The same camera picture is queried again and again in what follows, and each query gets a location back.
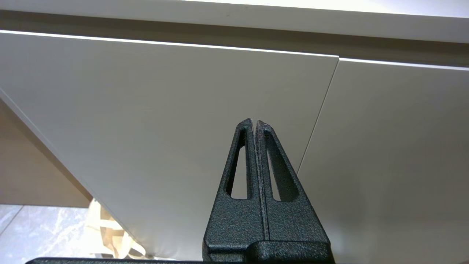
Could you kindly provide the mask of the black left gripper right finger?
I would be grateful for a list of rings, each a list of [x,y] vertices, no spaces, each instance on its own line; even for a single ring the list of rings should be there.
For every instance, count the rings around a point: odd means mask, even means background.
[[[268,240],[329,242],[276,132],[263,121],[256,124],[256,153]]]

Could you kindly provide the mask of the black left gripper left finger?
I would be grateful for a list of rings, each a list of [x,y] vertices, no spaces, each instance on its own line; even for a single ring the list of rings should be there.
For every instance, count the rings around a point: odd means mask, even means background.
[[[231,196],[239,152],[245,150],[246,199]],[[251,244],[265,238],[254,133],[250,118],[233,135],[221,182],[203,238],[203,261],[244,263]]]

